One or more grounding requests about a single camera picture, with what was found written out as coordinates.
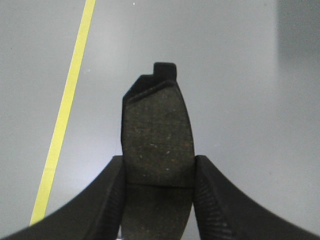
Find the yellow stripe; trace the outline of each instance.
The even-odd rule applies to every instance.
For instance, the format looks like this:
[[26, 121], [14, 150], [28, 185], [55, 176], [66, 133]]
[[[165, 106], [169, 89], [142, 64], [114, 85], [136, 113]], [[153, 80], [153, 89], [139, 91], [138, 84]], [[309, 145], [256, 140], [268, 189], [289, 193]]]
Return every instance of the yellow stripe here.
[[64, 92], [60, 104], [60, 109], [56, 119], [53, 136], [49, 152], [46, 158], [44, 170], [38, 193], [36, 196], [30, 225], [37, 223], [45, 217], [46, 209], [49, 201], [49, 196], [52, 184], [55, 177], [55, 172], [58, 164], [58, 159], [64, 141], [65, 132], [68, 124], [68, 119], [71, 111], [72, 102], [75, 95], [76, 85], [78, 81], [79, 71], [82, 58], [84, 55], [88, 32], [92, 15], [94, 12], [96, 0], [86, 0], [83, 14], [80, 22], [78, 35], [76, 37], [73, 55], [70, 63], [68, 76], [66, 79]]

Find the gray floor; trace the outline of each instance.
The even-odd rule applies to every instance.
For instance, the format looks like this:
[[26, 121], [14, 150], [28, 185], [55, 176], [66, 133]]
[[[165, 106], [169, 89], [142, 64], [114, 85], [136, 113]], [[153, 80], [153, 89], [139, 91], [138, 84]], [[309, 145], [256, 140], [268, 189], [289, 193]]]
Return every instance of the gray floor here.
[[[84, 0], [0, 1], [0, 237], [29, 224]], [[120, 155], [122, 96], [174, 62], [196, 154], [320, 235], [320, 1], [97, 1], [48, 205]], [[183, 236], [199, 239], [194, 215]]]

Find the brake pad friction material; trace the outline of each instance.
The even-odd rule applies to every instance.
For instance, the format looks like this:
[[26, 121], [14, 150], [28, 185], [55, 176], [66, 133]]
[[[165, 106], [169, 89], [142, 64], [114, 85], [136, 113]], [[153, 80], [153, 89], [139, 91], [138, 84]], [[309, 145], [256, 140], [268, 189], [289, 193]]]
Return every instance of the brake pad friction material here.
[[127, 240], [179, 240], [187, 224], [193, 189], [128, 184], [121, 232]]
[[193, 187], [195, 153], [176, 66], [155, 63], [123, 98], [122, 151], [127, 182]]

